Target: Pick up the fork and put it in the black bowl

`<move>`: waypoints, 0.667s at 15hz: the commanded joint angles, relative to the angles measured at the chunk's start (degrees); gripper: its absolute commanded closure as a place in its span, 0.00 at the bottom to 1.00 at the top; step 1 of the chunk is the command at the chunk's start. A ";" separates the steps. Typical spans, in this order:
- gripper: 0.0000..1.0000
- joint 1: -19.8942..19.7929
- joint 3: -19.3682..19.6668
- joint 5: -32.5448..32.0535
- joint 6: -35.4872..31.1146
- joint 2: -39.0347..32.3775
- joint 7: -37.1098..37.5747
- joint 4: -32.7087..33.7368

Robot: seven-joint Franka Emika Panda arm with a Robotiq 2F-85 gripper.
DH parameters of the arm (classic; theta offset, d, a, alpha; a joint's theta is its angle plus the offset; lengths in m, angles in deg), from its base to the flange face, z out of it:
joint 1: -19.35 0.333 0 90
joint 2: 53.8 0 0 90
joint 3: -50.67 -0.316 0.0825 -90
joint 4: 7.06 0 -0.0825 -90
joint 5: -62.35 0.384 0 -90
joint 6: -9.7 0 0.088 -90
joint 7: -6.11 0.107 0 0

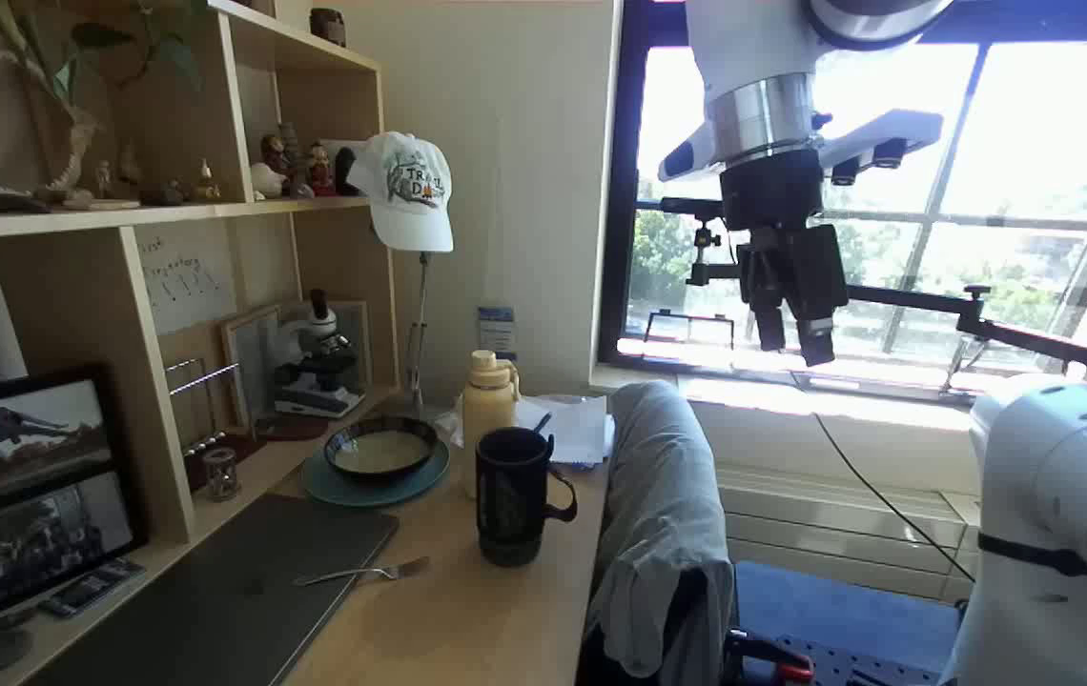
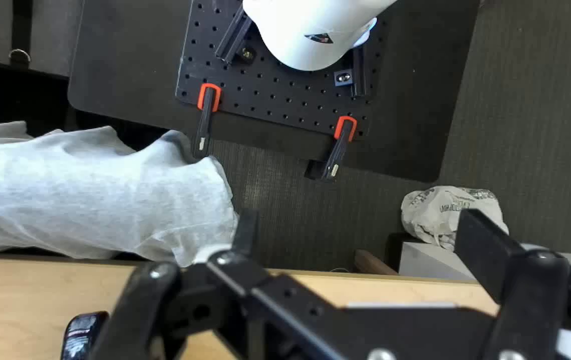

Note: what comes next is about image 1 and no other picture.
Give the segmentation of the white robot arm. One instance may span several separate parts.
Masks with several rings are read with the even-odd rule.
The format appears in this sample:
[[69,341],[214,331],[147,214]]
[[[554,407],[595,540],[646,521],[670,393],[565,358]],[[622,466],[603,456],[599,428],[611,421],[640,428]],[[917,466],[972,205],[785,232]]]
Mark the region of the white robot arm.
[[[892,110],[829,138],[812,68],[829,50],[921,39],[955,0],[688,0],[702,124],[660,164],[723,176],[746,227],[742,297],[768,350],[836,354],[845,279],[822,185],[930,144],[935,115]],[[1087,381],[1034,377],[971,407],[979,466],[979,568],[943,686],[1087,686]]]

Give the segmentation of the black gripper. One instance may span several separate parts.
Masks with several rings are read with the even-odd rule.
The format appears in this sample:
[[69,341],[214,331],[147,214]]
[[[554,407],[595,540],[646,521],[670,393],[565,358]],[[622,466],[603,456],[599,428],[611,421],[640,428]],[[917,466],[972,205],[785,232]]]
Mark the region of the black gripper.
[[836,358],[831,312],[846,299],[836,227],[812,226],[822,179],[723,179],[724,226],[753,232],[742,252],[742,293],[753,306],[761,348],[785,348],[784,306],[790,306],[808,367]]

